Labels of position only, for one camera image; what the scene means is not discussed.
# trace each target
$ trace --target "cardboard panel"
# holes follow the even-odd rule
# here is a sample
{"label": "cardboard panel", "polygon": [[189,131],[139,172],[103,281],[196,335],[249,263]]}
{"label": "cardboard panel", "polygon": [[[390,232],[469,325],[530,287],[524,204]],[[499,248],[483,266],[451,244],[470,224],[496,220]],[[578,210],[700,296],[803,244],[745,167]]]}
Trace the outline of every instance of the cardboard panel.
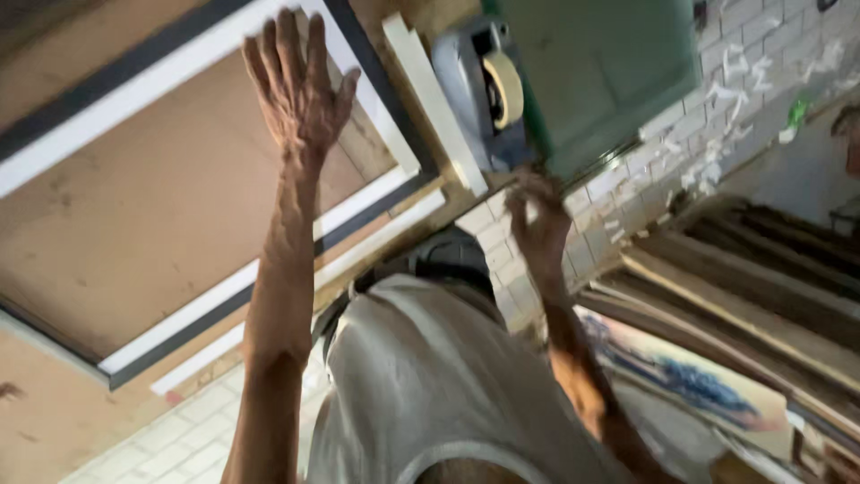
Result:
{"label": "cardboard panel", "polygon": [[[331,151],[319,212],[394,166],[359,156]],[[257,257],[280,164],[233,53],[0,200],[0,294],[109,355]]]}

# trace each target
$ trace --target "tape dispenser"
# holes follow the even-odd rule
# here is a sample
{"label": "tape dispenser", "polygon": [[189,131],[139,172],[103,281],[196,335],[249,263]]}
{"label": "tape dispenser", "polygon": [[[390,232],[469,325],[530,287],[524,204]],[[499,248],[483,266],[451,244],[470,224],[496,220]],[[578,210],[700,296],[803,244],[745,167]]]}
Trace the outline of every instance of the tape dispenser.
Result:
{"label": "tape dispenser", "polygon": [[476,16],[433,43],[433,69],[482,170],[535,158],[526,144],[523,84],[513,38],[494,16]]}

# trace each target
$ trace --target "wooden frame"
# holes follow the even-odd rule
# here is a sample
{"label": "wooden frame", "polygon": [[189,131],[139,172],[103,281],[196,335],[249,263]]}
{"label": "wooden frame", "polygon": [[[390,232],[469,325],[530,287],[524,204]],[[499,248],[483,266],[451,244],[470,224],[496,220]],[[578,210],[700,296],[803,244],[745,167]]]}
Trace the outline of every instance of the wooden frame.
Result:
{"label": "wooden frame", "polygon": [[[398,163],[315,220],[315,254],[436,178],[438,169],[347,0],[211,0],[0,134],[0,197],[237,50],[245,35],[284,7],[320,14],[339,70],[361,68],[356,98]],[[29,324],[26,315],[0,307],[0,318],[30,341],[49,341],[39,347],[113,390],[250,301],[257,265],[241,268],[97,365]],[[330,272],[326,282],[333,279]],[[318,276],[315,287],[320,285]]]}

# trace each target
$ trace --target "white tank top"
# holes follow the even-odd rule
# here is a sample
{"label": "white tank top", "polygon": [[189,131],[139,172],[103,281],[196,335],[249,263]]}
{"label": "white tank top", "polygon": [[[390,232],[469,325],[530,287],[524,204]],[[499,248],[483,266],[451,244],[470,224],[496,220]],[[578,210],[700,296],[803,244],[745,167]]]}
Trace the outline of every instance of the white tank top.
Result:
{"label": "white tank top", "polygon": [[444,287],[392,276],[341,317],[309,483],[411,484],[472,458],[532,484],[630,482],[548,365]]}

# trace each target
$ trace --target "green panel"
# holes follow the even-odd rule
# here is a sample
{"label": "green panel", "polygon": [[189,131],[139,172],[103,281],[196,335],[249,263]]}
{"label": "green panel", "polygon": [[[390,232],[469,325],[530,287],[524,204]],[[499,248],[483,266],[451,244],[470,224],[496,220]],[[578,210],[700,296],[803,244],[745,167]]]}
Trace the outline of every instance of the green panel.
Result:
{"label": "green panel", "polygon": [[531,91],[526,122],[564,179],[699,84],[691,0],[486,0],[484,9],[511,27]]}

